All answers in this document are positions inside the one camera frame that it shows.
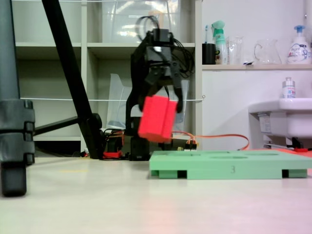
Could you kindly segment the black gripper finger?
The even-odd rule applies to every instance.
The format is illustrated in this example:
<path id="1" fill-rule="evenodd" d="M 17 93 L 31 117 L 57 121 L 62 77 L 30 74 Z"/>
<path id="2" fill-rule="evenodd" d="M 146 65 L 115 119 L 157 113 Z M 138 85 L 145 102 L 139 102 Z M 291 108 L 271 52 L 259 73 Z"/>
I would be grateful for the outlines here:
<path id="1" fill-rule="evenodd" d="M 158 81 L 162 76 L 162 70 L 151 70 L 144 79 L 138 96 L 138 106 L 143 111 L 146 97 L 151 97 L 159 91 Z"/>
<path id="2" fill-rule="evenodd" d="M 172 61 L 171 63 L 171 79 L 173 83 L 172 86 L 174 88 L 174 93 L 178 98 L 176 111 L 178 113 L 181 113 L 183 109 L 183 94 L 182 94 L 182 84 L 181 84 L 179 63 L 177 61 Z"/>

